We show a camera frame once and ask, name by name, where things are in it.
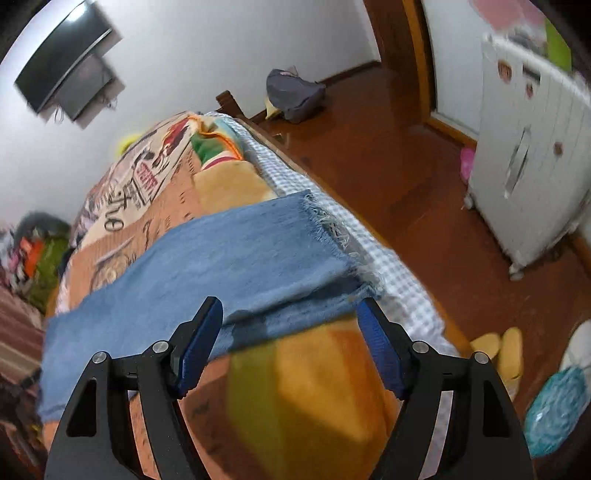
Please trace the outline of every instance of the patterned blanket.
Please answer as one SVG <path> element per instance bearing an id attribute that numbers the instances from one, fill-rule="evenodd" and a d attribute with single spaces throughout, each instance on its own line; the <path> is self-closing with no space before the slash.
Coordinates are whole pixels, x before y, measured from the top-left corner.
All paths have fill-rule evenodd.
<path id="1" fill-rule="evenodd" d="M 257 175 L 251 152 L 244 161 L 252 137 L 229 129 L 229 118 L 183 115 L 152 129 L 91 191 L 77 224 L 77 233 L 87 234 L 62 283 L 60 311 L 113 282 L 155 238 L 183 221 L 285 194 Z M 177 124 L 184 126 L 173 128 Z M 181 140 L 172 142 L 169 131 Z M 216 145 L 211 141 L 221 137 Z M 164 142 L 170 146 L 155 165 Z M 146 194 L 151 177 L 144 166 L 161 182 L 153 186 L 155 196 Z M 130 408 L 144 473 L 158 478 L 139 396 Z M 211 362 L 181 410 L 214 479 L 356 479 L 371 473 L 398 403 L 384 390 L 349 314 Z M 48 445 L 56 427 L 45 425 Z"/>

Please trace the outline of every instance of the wooden headboard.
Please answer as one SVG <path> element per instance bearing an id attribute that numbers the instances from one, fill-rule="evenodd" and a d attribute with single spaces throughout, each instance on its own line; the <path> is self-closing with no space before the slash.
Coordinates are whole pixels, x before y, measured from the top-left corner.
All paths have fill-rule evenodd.
<path id="1" fill-rule="evenodd" d="M 216 100 L 220 104 L 220 108 L 216 112 L 225 113 L 236 118 L 245 118 L 244 112 L 229 90 L 220 93 Z"/>

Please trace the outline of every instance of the yellow slipper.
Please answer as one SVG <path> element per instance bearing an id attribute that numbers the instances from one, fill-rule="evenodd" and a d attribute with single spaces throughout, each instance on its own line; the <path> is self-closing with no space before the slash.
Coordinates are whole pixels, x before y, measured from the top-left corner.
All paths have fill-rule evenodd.
<path id="1" fill-rule="evenodd" d="M 494 360 L 501 349 L 501 337 L 498 333 L 485 333 L 471 341 L 470 346 L 473 351 L 483 352 L 488 355 L 488 358 Z"/>
<path id="2" fill-rule="evenodd" d="M 517 327 L 511 327 L 503 334 L 496 370 L 513 401 L 523 375 L 523 338 Z"/>

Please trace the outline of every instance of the bed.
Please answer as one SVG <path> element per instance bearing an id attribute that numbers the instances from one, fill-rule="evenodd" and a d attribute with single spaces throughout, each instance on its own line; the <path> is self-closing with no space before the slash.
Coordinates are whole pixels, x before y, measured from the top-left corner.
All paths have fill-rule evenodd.
<path id="1" fill-rule="evenodd" d="M 165 231 L 200 215 L 310 190 L 323 211 L 345 226 L 351 243 L 361 249 L 379 278 L 380 305 L 389 320 L 401 323 L 411 338 L 427 341 L 440 353 L 469 355 L 465 337 L 379 235 L 280 143 L 247 120 L 229 92 L 217 99 L 221 105 L 217 112 L 205 117 L 183 112 L 151 129 L 148 135 L 165 130 L 158 155 L 148 152 L 147 157 L 150 149 L 142 143 L 147 140 L 140 139 L 91 190 L 73 227 L 76 251 L 60 284 L 58 316 L 50 322 L 60 322 L 59 314 L 111 284 Z M 201 128 L 203 118 L 229 127 L 241 145 L 236 155 L 243 154 L 243 163 L 235 158 L 219 162 L 216 157 L 206 162 L 201 158 L 202 165 L 197 164 L 195 153 L 203 156 L 206 142 L 196 147 L 182 129 L 191 122 L 190 128 Z M 171 131 L 178 135 L 172 138 Z M 187 154 L 175 153 L 183 141 L 193 148 Z M 131 158 L 124 161 L 128 154 Z M 150 201 L 127 216 L 117 216 L 122 202 L 134 201 L 134 193 L 114 199 L 114 192 L 130 174 L 145 168 L 146 158 L 156 165 L 156 177 L 160 175 L 153 179 L 149 172 L 138 174 L 151 189 Z M 180 402 L 209 475 L 214 479 L 367 478 L 400 405 L 384 390 L 354 313 L 267 340 L 213 360 L 197 388 Z M 437 469 L 450 406 L 451 395 L 444 394 L 422 476 Z M 130 402 L 130 412 L 142 470 L 159 478 L 138 395 Z M 59 413 L 45 411 L 42 417 L 44 441 L 50 448 Z"/>

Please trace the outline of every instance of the slipper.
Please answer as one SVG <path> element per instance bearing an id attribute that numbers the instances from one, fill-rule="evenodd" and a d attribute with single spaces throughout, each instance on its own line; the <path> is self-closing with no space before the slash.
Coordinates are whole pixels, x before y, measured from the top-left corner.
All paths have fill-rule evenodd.
<path id="1" fill-rule="evenodd" d="M 523 375 L 523 338 L 517 327 L 511 327 L 503 334 L 496 370 L 513 401 Z"/>
<path id="2" fill-rule="evenodd" d="M 570 337 L 559 370 L 572 365 L 583 369 L 587 389 L 591 392 L 591 320 L 585 320 Z"/>
<path id="3" fill-rule="evenodd" d="M 501 349 L 501 337 L 498 333 L 485 333 L 471 341 L 470 346 L 473 351 L 485 353 L 494 360 Z"/>

